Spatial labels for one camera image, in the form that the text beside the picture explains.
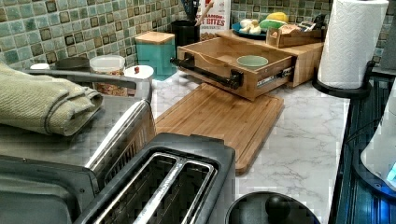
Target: wooden lid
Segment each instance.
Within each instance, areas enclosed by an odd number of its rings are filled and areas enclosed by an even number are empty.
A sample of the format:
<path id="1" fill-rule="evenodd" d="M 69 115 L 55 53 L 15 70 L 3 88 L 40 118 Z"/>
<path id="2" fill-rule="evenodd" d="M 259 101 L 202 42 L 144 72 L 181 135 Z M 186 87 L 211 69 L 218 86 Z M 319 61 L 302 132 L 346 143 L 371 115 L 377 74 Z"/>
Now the wooden lid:
<path id="1" fill-rule="evenodd" d="M 159 32 L 148 32 L 146 34 L 137 36 L 135 40 L 143 43 L 162 44 L 172 38 L 175 38 L 175 35 Z"/>

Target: paper towel roll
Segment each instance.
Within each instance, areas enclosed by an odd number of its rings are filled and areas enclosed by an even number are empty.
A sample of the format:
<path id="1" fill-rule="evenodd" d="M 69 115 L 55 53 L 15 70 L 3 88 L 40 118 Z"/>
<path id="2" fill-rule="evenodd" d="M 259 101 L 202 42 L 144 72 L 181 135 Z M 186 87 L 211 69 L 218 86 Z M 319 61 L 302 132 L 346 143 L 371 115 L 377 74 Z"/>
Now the paper towel roll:
<path id="1" fill-rule="evenodd" d="M 361 86 L 388 3 L 334 0 L 318 70 L 320 82 L 344 90 Z"/>

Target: cereal box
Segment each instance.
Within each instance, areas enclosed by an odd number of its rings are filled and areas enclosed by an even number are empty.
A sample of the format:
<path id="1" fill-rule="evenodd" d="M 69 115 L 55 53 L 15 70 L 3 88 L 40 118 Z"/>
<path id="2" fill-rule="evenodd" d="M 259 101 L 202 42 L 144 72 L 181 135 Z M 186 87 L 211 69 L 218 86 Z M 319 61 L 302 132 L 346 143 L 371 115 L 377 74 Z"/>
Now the cereal box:
<path id="1" fill-rule="evenodd" d="M 201 41 L 215 37 L 215 33 L 219 31 L 230 29 L 231 0 L 200 0 L 197 20 L 199 20 L 201 15 L 205 12 L 210 1 L 214 4 L 201 22 Z"/>

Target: lid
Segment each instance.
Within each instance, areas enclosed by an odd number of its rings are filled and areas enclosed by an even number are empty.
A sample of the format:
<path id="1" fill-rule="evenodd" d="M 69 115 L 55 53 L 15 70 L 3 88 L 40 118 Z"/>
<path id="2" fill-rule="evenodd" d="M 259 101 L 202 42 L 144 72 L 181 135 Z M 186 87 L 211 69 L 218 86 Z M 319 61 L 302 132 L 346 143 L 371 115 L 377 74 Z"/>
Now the lid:
<path id="1" fill-rule="evenodd" d="M 227 212 L 226 224 L 320 224 L 302 203 L 279 193 L 258 191 L 236 200 Z"/>
<path id="2" fill-rule="evenodd" d="M 134 69 L 136 67 L 139 67 L 139 73 L 134 72 Z M 154 69 L 152 67 L 147 65 L 138 65 L 125 69 L 124 75 L 126 77 L 136 77 L 136 78 L 144 79 L 151 77 L 153 73 L 154 73 Z"/>
<path id="3" fill-rule="evenodd" d="M 118 55 L 102 55 L 90 59 L 92 70 L 97 72 L 113 72 L 122 70 L 125 65 L 125 59 Z"/>
<path id="4" fill-rule="evenodd" d="M 146 34 L 137 36 L 135 41 L 150 44 L 163 44 L 172 38 L 175 38 L 175 35 L 159 32 L 148 32 Z"/>
<path id="5" fill-rule="evenodd" d="M 55 63 L 56 69 L 68 70 L 90 67 L 90 60 L 83 57 L 65 58 Z"/>
<path id="6" fill-rule="evenodd" d="M 32 66 L 30 66 L 30 69 L 50 69 L 50 65 L 47 63 L 35 63 Z"/>

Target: paper towel holder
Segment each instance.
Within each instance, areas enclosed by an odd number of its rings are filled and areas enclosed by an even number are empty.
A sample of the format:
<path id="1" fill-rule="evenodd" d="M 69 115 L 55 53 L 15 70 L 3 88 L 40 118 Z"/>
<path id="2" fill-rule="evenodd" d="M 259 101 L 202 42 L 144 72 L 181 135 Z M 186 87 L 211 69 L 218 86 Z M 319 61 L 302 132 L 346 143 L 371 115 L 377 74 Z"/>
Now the paper towel holder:
<path id="1" fill-rule="evenodd" d="M 320 92 L 326 93 L 331 96 L 340 97 L 340 98 L 347 98 L 351 100 L 355 99 L 363 99 L 370 95 L 370 91 L 372 85 L 369 82 L 370 75 L 373 72 L 373 68 L 375 66 L 374 61 L 369 61 L 366 65 L 366 72 L 364 74 L 364 79 L 360 88 L 357 89 L 339 89 L 335 87 L 328 86 L 321 81 L 318 80 L 318 71 L 316 71 L 316 75 L 314 80 L 312 81 L 312 85 L 315 89 Z"/>

